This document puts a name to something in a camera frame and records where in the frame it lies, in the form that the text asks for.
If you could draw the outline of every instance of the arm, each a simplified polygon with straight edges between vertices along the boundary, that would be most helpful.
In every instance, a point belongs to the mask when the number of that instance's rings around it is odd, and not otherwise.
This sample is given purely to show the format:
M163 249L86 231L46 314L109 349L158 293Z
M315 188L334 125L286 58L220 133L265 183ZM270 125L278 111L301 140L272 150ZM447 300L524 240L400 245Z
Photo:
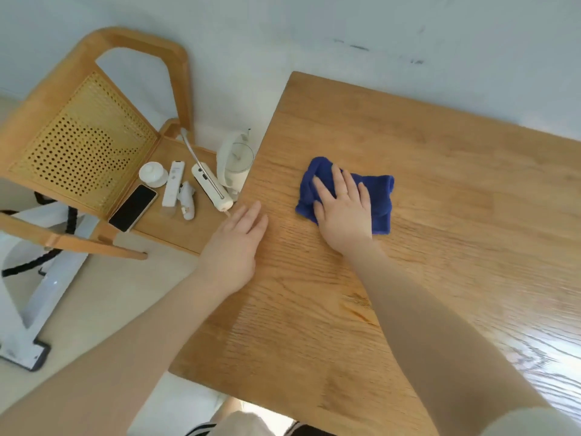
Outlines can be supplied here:
M190 335L252 278L268 224L263 216L253 227L259 212L256 202L226 219L189 277L8 409L0 416L0 434L125 434Z
M369 193L333 165L337 198L316 177L323 238L365 286L403 373L442 435L477 435L518 408L548 403L469 323L392 263L371 238Z

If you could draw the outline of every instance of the blue cloth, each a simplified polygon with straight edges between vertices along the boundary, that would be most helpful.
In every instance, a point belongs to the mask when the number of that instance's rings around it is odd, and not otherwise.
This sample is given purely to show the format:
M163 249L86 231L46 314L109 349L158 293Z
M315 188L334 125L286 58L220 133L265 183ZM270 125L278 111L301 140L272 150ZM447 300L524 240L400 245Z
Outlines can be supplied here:
M321 201L319 194L313 184L313 177L317 176L325 184L333 197L335 195L335 184L331 173L332 163L326 157L315 157L300 182L299 203L295 208L301 216L317 223L313 203L315 200ZM389 234L389 218L392 212L392 201L389 195L393 191L393 176L360 176L352 174L355 183L363 182L369 190L371 197L371 231L373 234Z

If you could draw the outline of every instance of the white stand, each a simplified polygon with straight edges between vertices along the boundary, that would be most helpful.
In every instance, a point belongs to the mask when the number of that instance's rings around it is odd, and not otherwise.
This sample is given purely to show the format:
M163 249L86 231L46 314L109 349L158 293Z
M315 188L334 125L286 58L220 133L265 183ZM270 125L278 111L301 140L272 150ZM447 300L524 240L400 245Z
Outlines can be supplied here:
M49 228L65 222L67 213L66 205L55 202L19 212L12 217ZM76 235L89 238L98 221L96 217L85 215L77 226ZM0 232L2 269L5 268L4 262L11 249L23 241ZM51 260L46 276L20 312L4 285L4 279L0 278L0 358L31 372L44 364L51 347L36 340L36 337L87 256L86 253L62 251Z

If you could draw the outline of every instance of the wooden chair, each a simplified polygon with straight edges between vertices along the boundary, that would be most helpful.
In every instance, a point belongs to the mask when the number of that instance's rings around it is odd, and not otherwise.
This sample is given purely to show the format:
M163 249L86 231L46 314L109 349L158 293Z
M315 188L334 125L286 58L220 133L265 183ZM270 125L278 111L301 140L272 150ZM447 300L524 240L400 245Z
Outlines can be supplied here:
M97 65L96 59L112 48L147 53L167 66L178 117L161 132ZM186 161L184 178L199 188L189 172L191 155L183 142L174 139L180 127L193 130L192 120L190 68L183 47L129 29L100 29L84 37L4 124L0 175L106 221L138 184L139 168L149 160L161 160L166 169L172 160ZM195 150L215 168L215 153ZM212 211L209 199L198 190L196 218L189 225L184 225L181 214L161 216L159 198L135 231L199 253L223 215ZM0 215L0 230L51 248L146 258L143 252L114 246L117 231L105 222L91 239L56 234L5 214Z

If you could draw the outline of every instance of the phone screen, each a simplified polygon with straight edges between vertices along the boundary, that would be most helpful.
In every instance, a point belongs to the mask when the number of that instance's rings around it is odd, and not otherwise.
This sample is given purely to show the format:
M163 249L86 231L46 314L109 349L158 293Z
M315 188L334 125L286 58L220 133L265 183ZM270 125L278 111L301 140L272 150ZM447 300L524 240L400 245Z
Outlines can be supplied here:
M122 232L127 232L148 206L155 200L157 193L145 185L138 186L127 200L109 219L109 223Z

